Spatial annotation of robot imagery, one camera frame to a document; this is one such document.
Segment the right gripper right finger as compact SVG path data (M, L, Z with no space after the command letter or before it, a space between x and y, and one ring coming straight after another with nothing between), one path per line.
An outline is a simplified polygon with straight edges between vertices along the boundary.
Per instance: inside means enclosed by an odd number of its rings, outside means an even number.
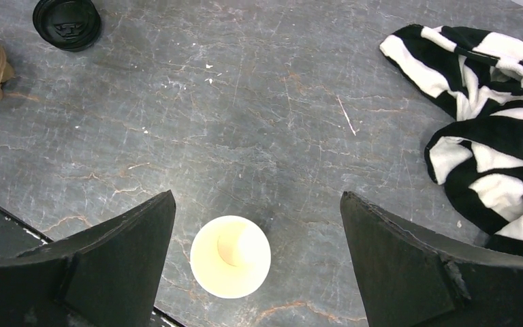
M438 234L346 191L340 213L370 326L523 326L523 257Z

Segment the green paper coffee cup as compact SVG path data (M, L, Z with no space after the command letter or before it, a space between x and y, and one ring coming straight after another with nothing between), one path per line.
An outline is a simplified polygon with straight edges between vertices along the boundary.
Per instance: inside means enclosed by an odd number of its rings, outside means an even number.
M236 215L217 217L195 235L190 266L197 283L225 299L243 298L266 280L271 248L262 229Z

